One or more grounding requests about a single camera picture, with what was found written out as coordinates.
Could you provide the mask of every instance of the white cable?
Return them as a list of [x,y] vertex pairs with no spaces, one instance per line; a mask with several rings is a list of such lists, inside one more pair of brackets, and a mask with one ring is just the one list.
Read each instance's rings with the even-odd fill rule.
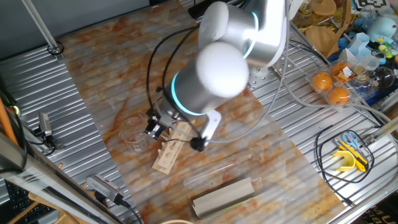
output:
[[178,132],[178,133],[180,133],[180,134],[183,134],[183,135],[185,135],[185,136],[188,137],[188,138],[195,138],[195,136],[193,136],[193,135],[191,135],[191,134],[188,134],[188,133],[186,133],[186,132],[184,132],[184,131],[182,131],[182,130],[176,128],[174,125],[171,125],[171,128],[172,128],[174,131],[176,131],[176,132]]
[[378,110],[376,110],[376,109],[374,109],[374,108],[372,108],[370,106],[365,106],[365,105],[361,105],[361,104],[357,104],[357,103],[353,104],[353,106],[355,106],[357,108],[365,109],[365,110],[370,111],[370,112],[372,112],[372,113],[374,113],[376,115],[379,115],[382,119],[384,119],[387,122],[391,121],[391,119],[389,117],[387,117],[384,113],[382,113],[382,112],[380,112],[380,111],[378,111]]
[[271,108],[272,108],[272,106],[274,105],[274,103],[276,101],[278,93],[279,93],[280,89],[282,88],[282,85],[283,85],[282,80],[285,77],[285,72],[286,72],[286,67],[287,67],[287,59],[288,59],[288,55],[289,55],[289,32],[290,32],[290,24],[289,24],[288,15],[289,15],[289,7],[288,7],[288,4],[287,4],[287,1],[285,1],[285,19],[286,19],[285,64],[284,64],[284,69],[283,69],[283,72],[282,72],[282,76],[280,78],[281,81],[279,83],[278,90],[276,91],[275,96],[272,99],[271,105],[269,105],[269,107],[268,107],[268,110],[266,111],[266,113],[264,115],[262,115],[261,119],[251,129],[246,131],[244,134],[242,134],[242,135],[240,135],[240,136],[238,136],[236,138],[229,139],[229,140],[218,140],[218,141],[210,140],[209,141],[210,143],[230,143],[230,142],[233,142],[233,141],[237,141],[237,140],[239,140],[239,139],[241,139],[243,137],[246,137],[248,134],[251,133],[251,131],[253,131],[256,127],[259,126],[259,124],[266,118],[266,116],[271,111]]
[[293,96],[293,98],[300,103],[301,105],[307,106],[307,107],[312,107],[312,108],[329,108],[331,107],[330,105],[315,105],[312,103],[306,103],[302,101],[299,97],[297,97],[293,91],[290,89],[289,85],[287,84],[286,80],[283,80],[283,83],[285,85],[286,90]]

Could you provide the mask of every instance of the black cable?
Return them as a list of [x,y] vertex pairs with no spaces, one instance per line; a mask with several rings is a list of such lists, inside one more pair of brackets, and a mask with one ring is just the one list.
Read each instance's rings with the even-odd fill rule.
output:
[[5,173],[8,173],[8,172],[15,172],[15,173],[17,173],[17,174],[20,174],[20,173],[21,173],[21,170],[20,170],[20,169],[15,169],[15,168],[2,169],[2,170],[0,170],[0,174],[5,174]]
[[244,3],[242,3],[242,5],[241,5],[240,8],[241,8],[241,9],[246,8],[246,6],[248,6],[249,2],[250,2],[250,0],[245,1]]
[[124,206],[124,207],[130,209],[130,211],[132,211],[132,213],[136,216],[138,222],[139,222],[140,224],[142,224],[141,219],[139,218],[138,214],[136,213],[136,211],[134,211],[134,209],[132,209],[131,205],[130,205],[127,201],[121,200],[121,201],[120,201],[120,205],[122,205],[122,206]]
[[152,111],[154,110],[154,104],[152,103],[152,99],[150,98],[150,91],[149,91],[149,75],[150,75],[150,67],[151,67],[151,65],[152,65],[152,61],[153,61],[153,59],[154,59],[154,56],[155,56],[155,54],[156,54],[156,51],[159,49],[159,47],[160,47],[166,40],[170,39],[171,37],[173,37],[173,36],[175,36],[175,35],[177,35],[177,34],[181,34],[181,33],[183,33],[183,32],[192,30],[193,28],[194,28],[194,27],[189,27],[189,28],[186,28],[186,29],[182,29],[182,30],[176,31],[176,32],[174,32],[174,33],[168,35],[167,37],[163,38],[163,39],[157,44],[157,46],[155,47],[154,51],[152,52],[152,55],[150,56],[149,63],[148,63],[148,69],[147,69],[146,92],[147,92],[147,98],[148,98],[149,106],[150,106],[150,108],[152,109]]
[[66,196],[60,194],[58,191],[56,191],[52,187],[47,187],[47,188],[43,189],[43,191],[48,193],[52,197],[55,197],[58,200],[63,201],[64,203],[68,204],[69,206],[79,210],[81,213],[87,213],[89,218],[92,218],[92,219],[94,219],[94,220],[96,220],[97,222],[100,222],[100,223],[104,223],[104,224],[106,223],[100,217],[97,217],[94,214],[90,214],[91,212],[89,212],[87,209],[83,208],[82,206],[78,205],[75,202],[72,202],[69,198],[67,198]]
[[242,6],[241,4],[242,4],[244,1],[245,1],[245,0],[240,0],[240,1],[237,1],[237,2],[232,3],[232,5],[233,5],[233,6],[237,6],[237,5],[240,4],[240,6]]
[[185,142],[185,143],[190,143],[190,141],[186,141],[186,140],[182,140],[182,139],[169,139],[164,142],[170,142],[170,141],[181,141],[181,142]]
[[44,145],[45,144],[44,142],[32,142],[32,141],[29,141],[29,140],[27,140],[27,142],[29,142],[31,144],[34,144],[36,146],[40,146],[40,145]]
[[169,60],[166,63],[166,66],[164,68],[163,71],[163,77],[162,77],[162,89],[163,89],[163,95],[165,96],[166,100],[170,103],[170,105],[172,105],[173,109],[175,109],[180,116],[182,117],[183,120],[185,120],[186,122],[188,122],[188,124],[192,127],[192,129],[194,130],[194,132],[196,132],[196,134],[198,135],[198,138],[201,139],[200,136],[200,132],[197,130],[197,128],[190,122],[190,120],[174,105],[174,103],[172,103],[172,99],[170,98],[170,96],[167,94],[167,92],[165,91],[165,80],[166,80],[166,74],[167,74],[167,69],[169,68],[175,54],[177,53],[177,51],[179,50],[179,48],[182,46],[182,44],[188,39],[188,37],[193,34],[197,29],[199,28],[199,25],[192,27],[191,31],[189,33],[187,33],[185,35],[185,37],[180,41],[180,43],[177,45],[177,47],[174,49],[173,53],[171,54]]
[[307,51],[307,52],[311,52],[311,53],[315,54],[315,56],[317,56],[320,60],[322,60],[323,63],[325,63],[325,64],[328,64],[328,63],[329,63],[329,61],[326,60],[325,58],[323,58],[323,56],[322,56],[319,52],[317,52],[316,50],[314,50],[312,47],[308,46],[307,44],[301,43],[301,42],[296,41],[296,40],[289,40],[289,41],[291,41],[291,42],[293,42],[293,43],[296,43],[296,44],[301,44],[301,45],[303,45],[304,47],[302,47],[302,46],[296,46],[296,45],[293,45],[293,44],[289,44],[289,45],[291,45],[291,46],[293,46],[293,47],[298,47],[298,48],[300,48],[300,49],[302,49],[302,50],[305,50],[305,51]]
[[[319,168],[320,168],[321,173],[322,173],[322,177],[323,177],[323,179],[325,180],[325,182],[329,185],[329,187],[332,189],[332,191],[334,191],[335,194],[337,194],[338,196],[340,196],[340,197],[343,199],[343,201],[345,201],[348,205],[351,206],[351,205],[354,205],[353,201],[351,201],[350,199],[348,199],[348,198],[342,196],[342,195],[329,183],[329,180],[326,178],[326,175],[328,175],[328,176],[330,176],[330,177],[334,177],[334,178],[336,178],[336,179],[338,179],[338,180],[341,180],[341,181],[343,181],[343,182],[351,183],[351,184],[360,183],[361,181],[363,181],[363,180],[369,175],[369,173],[370,173],[371,170],[373,169],[373,166],[374,166],[374,155],[373,155],[372,151],[365,145],[365,142],[363,141],[363,139],[361,138],[361,136],[359,136],[355,131],[352,131],[352,130],[344,130],[344,131],[341,131],[341,132],[337,133],[336,135],[334,135],[334,136],[328,138],[327,140],[325,140],[325,141],[323,141],[321,144],[319,144],[319,149],[318,149],[318,140],[319,140],[319,137],[321,136],[321,134],[322,134],[323,132],[325,132],[326,130],[330,129],[331,127],[333,127],[333,125],[331,125],[331,126],[325,128],[325,129],[323,129],[322,131],[320,131],[320,132],[317,134],[317,136],[316,136],[316,138],[315,138],[315,157],[316,157],[316,160],[317,160],[317,162],[318,162]],[[323,168],[323,162],[322,162],[322,147],[323,147],[324,143],[331,141],[332,139],[336,138],[336,137],[339,136],[340,134],[343,134],[343,133],[345,133],[345,132],[347,132],[347,131],[352,131],[352,132],[354,132],[354,133],[358,136],[358,138],[359,138],[359,139],[361,140],[361,142],[362,142],[362,145],[368,150],[368,152],[369,152],[369,154],[370,154],[370,156],[371,156],[371,158],[372,158],[371,165],[369,166],[369,169],[366,171],[366,173],[364,174],[364,176],[363,176],[362,178],[360,178],[359,180],[356,180],[356,181],[346,180],[346,179],[337,177],[337,176],[335,176],[335,175],[331,175],[331,174],[327,173],[327,172],[324,170],[324,168]]]
[[49,156],[49,155],[53,154],[56,150],[54,142],[50,141],[49,143],[51,144],[52,149],[49,153],[44,154],[45,156]]
[[132,211],[132,213],[136,216],[139,224],[142,224],[141,219],[139,218],[138,214],[136,213],[136,211],[134,211],[134,209],[132,209],[131,206],[128,206],[128,209],[130,209],[130,211]]

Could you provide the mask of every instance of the corrugated metal surface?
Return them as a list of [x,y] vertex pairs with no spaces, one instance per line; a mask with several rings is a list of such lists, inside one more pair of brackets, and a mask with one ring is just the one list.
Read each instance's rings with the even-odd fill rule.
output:
[[[193,1],[181,0],[180,2],[185,7],[189,7]],[[296,30],[292,31],[290,36],[304,42]],[[289,49],[289,57],[307,73],[313,72],[322,64],[315,56],[296,47]],[[22,110],[22,119],[29,127],[32,129],[37,127],[38,111],[49,113],[55,139],[65,145],[63,151],[57,151],[50,156],[54,163],[64,163],[63,170],[81,185],[88,174],[99,172],[116,185],[123,187],[129,198],[126,186],[64,64],[58,63],[48,55],[45,48],[41,48],[1,62],[0,72],[10,87],[9,90],[18,100]],[[312,103],[323,101],[321,96],[312,90],[305,75],[297,67],[289,72],[286,79],[294,93],[302,100]],[[252,91],[267,108],[275,95],[278,84],[278,79],[266,78],[263,84],[257,84]],[[333,133],[348,128],[361,135],[375,131],[373,128],[375,124],[355,110],[347,109],[343,113],[338,113],[332,109],[305,108],[296,103],[284,88],[278,95],[271,115],[318,172],[313,155],[313,143],[317,132],[321,129],[331,124],[335,125],[321,137],[321,141]],[[326,144],[324,147],[326,168],[337,162],[331,158],[334,148],[333,144]],[[330,179],[331,184],[354,203],[380,190],[381,186],[396,175],[398,170],[397,148],[390,138],[384,138],[375,143],[371,150],[376,158],[375,166],[362,183],[346,184]],[[340,175],[348,179],[358,179],[362,173],[352,170]],[[0,202],[5,200],[7,200],[6,189],[1,181]],[[111,205],[112,211],[122,219],[131,216],[131,213],[126,212],[125,209]],[[46,222],[55,220],[54,217],[47,219]]]
[[[18,102],[21,120],[30,129],[38,128],[39,111],[49,114],[53,137],[65,146],[49,156],[52,162],[62,163],[62,170],[80,185],[85,183],[86,176],[100,173],[123,188],[127,201],[134,205],[64,63],[43,47],[0,62],[0,73]],[[7,200],[4,181],[0,180],[0,203]],[[108,203],[121,220],[136,220],[126,208]],[[53,223],[56,219],[54,212],[40,222]]]
[[[306,43],[297,30],[290,33],[290,38],[293,40]],[[312,54],[301,50],[297,47],[289,47],[289,59],[293,61],[304,72],[311,73],[322,66],[321,61]],[[252,92],[258,100],[268,108],[272,98],[274,97],[279,79],[267,78],[267,81],[257,87],[252,88]],[[294,93],[308,103],[324,104],[322,97],[314,92],[306,76],[297,67],[290,71],[286,80]],[[363,112],[366,116],[370,116],[368,112]],[[332,135],[343,131],[345,129],[352,129],[357,131],[360,135],[366,136],[376,129],[373,128],[378,124],[374,124],[361,113],[354,109],[347,109],[344,112],[336,112],[331,108],[308,108],[298,104],[282,87],[278,94],[277,101],[271,110],[272,117],[281,125],[282,129],[287,133],[289,138],[295,143],[300,151],[305,155],[308,161],[313,164],[314,169],[320,173],[320,170],[315,162],[314,156],[314,142],[315,136],[323,128],[333,124],[331,130],[327,131],[320,141],[331,137]],[[333,143],[326,144],[323,148],[324,167],[330,169],[338,160],[332,158],[335,150]],[[350,198],[354,203],[362,201],[369,197],[395,175],[398,171],[398,156],[395,142],[392,138],[383,138],[377,143],[373,144],[371,150],[374,154],[375,163],[374,168],[368,177],[358,184],[347,184],[330,178],[331,184],[343,196]],[[349,172],[340,173],[341,178],[349,180],[358,180],[363,176],[362,172],[351,170]]]

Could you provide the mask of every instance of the blue plush toy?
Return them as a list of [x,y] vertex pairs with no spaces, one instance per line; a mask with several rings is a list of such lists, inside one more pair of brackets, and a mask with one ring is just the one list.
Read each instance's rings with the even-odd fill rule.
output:
[[396,33],[397,24],[388,17],[383,17],[374,22],[368,29],[367,35],[371,42],[383,44],[391,43],[391,37]]

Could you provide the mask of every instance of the orange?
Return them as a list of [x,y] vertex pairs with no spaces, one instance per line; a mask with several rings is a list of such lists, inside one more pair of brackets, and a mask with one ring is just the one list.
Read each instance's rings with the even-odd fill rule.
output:
[[336,106],[343,106],[349,100],[349,93],[343,87],[333,87],[328,93],[329,102]]
[[327,91],[332,86],[333,81],[327,72],[319,72],[312,77],[312,86],[318,91]]
[[331,69],[331,75],[334,77],[335,75],[339,74],[341,71],[343,71],[343,68],[348,67],[351,68],[347,63],[345,62],[339,62],[333,68]]

